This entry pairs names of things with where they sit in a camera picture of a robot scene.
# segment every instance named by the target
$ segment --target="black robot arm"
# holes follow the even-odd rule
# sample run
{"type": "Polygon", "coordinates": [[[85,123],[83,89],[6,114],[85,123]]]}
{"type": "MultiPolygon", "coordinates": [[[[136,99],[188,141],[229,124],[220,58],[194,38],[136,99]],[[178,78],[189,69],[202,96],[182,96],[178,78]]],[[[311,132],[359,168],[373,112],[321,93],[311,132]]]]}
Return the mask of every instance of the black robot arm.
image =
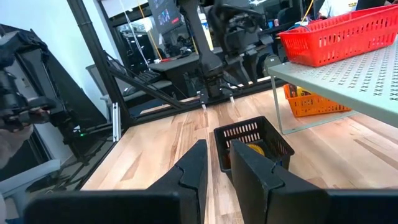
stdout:
{"type": "Polygon", "coordinates": [[[240,52],[236,52],[234,47],[232,47],[227,40],[229,21],[240,14],[246,14],[248,17],[262,16],[261,13],[252,9],[244,9],[231,6],[229,4],[222,4],[219,1],[215,2],[215,5],[209,10],[208,13],[209,24],[215,31],[215,37],[217,41],[220,43],[224,53],[230,56],[233,54],[239,54],[240,52]]]}
{"type": "Polygon", "coordinates": [[[27,47],[40,48],[43,63],[47,61],[47,45],[38,37],[15,31],[0,39],[0,129],[15,131],[23,129],[27,124],[46,123],[49,115],[40,109],[55,107],[53,100],[43,96],[27,100],[19,93],[15,76],[5,71],[6,67],[14,63],[14,54],[27,47]]]}

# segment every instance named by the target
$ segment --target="black wire basket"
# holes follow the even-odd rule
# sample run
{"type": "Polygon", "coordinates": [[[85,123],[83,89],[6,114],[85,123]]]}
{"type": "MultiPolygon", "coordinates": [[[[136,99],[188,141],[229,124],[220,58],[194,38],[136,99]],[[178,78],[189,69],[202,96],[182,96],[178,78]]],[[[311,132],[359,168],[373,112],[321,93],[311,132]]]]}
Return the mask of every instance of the black wire basket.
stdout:
{"type": "Polygon", "coordinates": [[[248,119],[214,129],[220,169],[232,181],[229,149],[231,140],[260,146],[267,158],[285,169],[289,169],[294,150],[277,132],[265,116],[248,119]]]}

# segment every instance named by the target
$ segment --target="light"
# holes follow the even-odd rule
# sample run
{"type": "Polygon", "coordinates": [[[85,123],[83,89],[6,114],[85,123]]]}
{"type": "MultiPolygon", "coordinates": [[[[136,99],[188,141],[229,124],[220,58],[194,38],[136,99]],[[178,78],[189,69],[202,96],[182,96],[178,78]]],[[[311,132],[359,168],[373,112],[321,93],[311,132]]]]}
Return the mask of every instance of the light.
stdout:
{"type": "Polygon", "coordinates": [[[258,4],[263,3],[265,1],[266,0],[253,0],[253,1],[249,2],[249,4],[258,5],[258,4]]]}
{"type": "Polygon", "coordinates": [[[145,27],[145,32],[149,32],[152,29],[152,23],[148,17],[144,19],[144,27],[145,27]]]}

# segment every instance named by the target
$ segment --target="red plastic basket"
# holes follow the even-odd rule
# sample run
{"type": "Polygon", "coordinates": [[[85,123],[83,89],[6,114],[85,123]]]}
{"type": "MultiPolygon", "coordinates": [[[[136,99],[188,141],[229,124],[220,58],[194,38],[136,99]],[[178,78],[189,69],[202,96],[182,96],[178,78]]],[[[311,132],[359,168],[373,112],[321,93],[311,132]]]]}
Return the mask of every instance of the red plastic basket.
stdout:
{"type": "Polygon", "coordinates": [[[291,62],[319,67],[394,43],[398,5],[350,12],[280,33],[291,62]]]}

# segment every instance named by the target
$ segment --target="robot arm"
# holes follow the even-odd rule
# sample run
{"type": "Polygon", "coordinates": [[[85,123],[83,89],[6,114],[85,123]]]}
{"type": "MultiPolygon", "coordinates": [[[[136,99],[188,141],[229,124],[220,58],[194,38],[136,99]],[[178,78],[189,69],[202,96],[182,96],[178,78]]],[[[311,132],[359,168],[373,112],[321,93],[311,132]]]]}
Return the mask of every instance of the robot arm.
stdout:
{"type": "MultiPolygon", "coordinates": [[[[223,93],[221,84],[221,78],[223,72],[228,72],[231,76],[235,77],[243,85],[248,85],[249,80],[246,77],[246,70],[242,67],[243,58],[240,57],[239,50],[244,49],[245,55],[247,54],[246,44],[240,43],[240,37],[245,35],[245,32],[240,32],[232,38],[238,38],[238,41],[228,41],[227,30],[229,20],[232,19],[237,14],[247,14],[249,16],[261,16],[256,11],[241,9],[238,7],[223,4],[222,0],[178,0],[177,4],[180,6],[180,11],[184,15],[185,19],[190,24],[193,31],[195,43],[198,48],[198,53],[200,55],[199,63],[201,66],[201,71],[203,78],[205,80],[206,93],[204,95],[209,96],[209,98],[219,98],[226,93],[223,93]],[[215,36],[217,41],[220,43],[221,48],[225,54],[225,59],[221,60],[216,56],[209,48],[205,33],[201,26],[199,16],[197,13],[198,5],[210,6],[214,5],[209,14],[208,22],[215,31],[215,36]],[[231,46],[229,43],[234,42],[238,46],[231,46]]],[[[250,59],[256,59],[256,54],[250,53],[248,57],[250,59]]],[[[248,68],[253,68],[253,63],[249,64],[248,68]]],[[[257,77],[251,77],[253,82],[257,82],[257,77]]]]}
{"type": "Polygon", "coordinates": [[[45,111],[55,107],[55,102],[46,97],[27,100],[19,93],[15,77],[5,68],[15,61],[14,54],[23,48],[38,47],[42,50],[42,61],[47,61],[48,48],[38,37],[16,31],[0,39],[0,129],[22,130],[27,124],[46,123],[49,115],[45,111]]]}

